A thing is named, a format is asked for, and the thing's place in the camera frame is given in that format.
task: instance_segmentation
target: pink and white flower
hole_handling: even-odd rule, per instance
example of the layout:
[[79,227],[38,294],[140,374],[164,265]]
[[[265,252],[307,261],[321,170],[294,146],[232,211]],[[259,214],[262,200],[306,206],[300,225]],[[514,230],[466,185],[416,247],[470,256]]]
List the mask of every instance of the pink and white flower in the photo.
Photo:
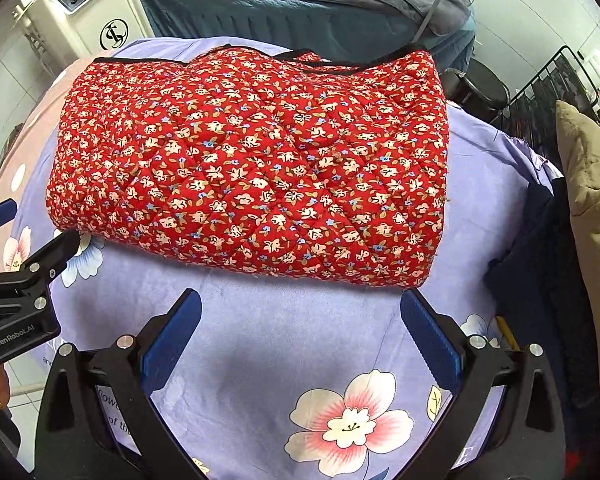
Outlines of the pink and white flower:
[[11,270],[20,270],[20,266],[23,261],[29,257],[30,252],[31,229],[25,227],[20,234],[19,240],[10,237],[4,244],[4,251],[2,253],[4,270],[7,272],[10,272]]
[[331,390],[310,390],[289,416],[308,431],[291,435],[285,451],[296,462],[319,460],[318,470],[330,477],[353,473],[365,463],[367,450],[389,453],[411,436],[409,414],[387,411],[394,397],[394,375],[380,370],[354,378],[344,398]]

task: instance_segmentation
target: red floral quilted fabric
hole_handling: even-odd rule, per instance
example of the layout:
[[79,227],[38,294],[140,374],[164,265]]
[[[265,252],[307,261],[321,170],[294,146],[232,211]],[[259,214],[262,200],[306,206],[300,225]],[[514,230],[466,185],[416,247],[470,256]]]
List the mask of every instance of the red floral quilted fabric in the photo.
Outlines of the red floral quilted fabric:
[[318,60],[95,60],[62,111],[52,221],[184,262],[419,286],[445,202],[434,63]]

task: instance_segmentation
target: black logo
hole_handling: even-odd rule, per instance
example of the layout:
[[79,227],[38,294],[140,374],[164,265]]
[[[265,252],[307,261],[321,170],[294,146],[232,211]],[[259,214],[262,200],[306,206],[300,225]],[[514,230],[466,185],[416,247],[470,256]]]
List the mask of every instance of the black logo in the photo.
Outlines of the black logo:
[[111,20],[100,33],[100,46],[104,49],[118,48],[125,44],[129,28],[125,20]]

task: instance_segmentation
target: beige pillow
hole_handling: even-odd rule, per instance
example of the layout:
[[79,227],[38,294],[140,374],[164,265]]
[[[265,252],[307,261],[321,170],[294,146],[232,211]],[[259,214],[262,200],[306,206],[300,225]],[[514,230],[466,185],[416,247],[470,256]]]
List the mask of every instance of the beige pillow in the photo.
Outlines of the beige pillow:
[[561,101],[555,115],[571,227],[596,325],[600,363],[600,126]]

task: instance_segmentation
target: large printed flower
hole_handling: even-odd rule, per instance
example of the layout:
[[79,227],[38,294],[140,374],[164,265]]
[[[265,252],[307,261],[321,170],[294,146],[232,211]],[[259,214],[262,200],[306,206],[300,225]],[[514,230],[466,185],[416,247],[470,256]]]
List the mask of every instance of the large printed flower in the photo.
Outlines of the large printed flower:
[[[54,238],[61,232],[56,229]],[[95,276],[102,265],[102,248],[104,247],[104,238],[90,235],[89,233],[80,233],[80,246],[77,253],[66,263],[66,269],[60,274],[64,286],[71,286],[75,283],[78,273],[83,279]]]
[[7,272],[10,272],[11,270],[20,270],[20,266],[23,261],[29,257],[30,252],[31,229],[25,227],[20,234],[19,240],[10,237],[4,244],[4,251],[2,253],[4,270]]
[[502,338],[502,334],[500,333],[500,329],[498,328],[498,321],[492,317],[490,322],[487,322],[477,314],[471,314],[466,322],[460,325],[460,328],[464,332],[465,335],[481,335],[487,339],[489,344],[494,348],[500,348],[500,339]]
[[394,375],[380,370],[354,378],[344,398],[321,389],[302,394],[290,418],[309,431],[291,435],[285,451],[296,462],[319,460],[318,470],[327,476],[357,471],[367,450],[389,453],[411,436],[409,414],[387,411],[394,396]]

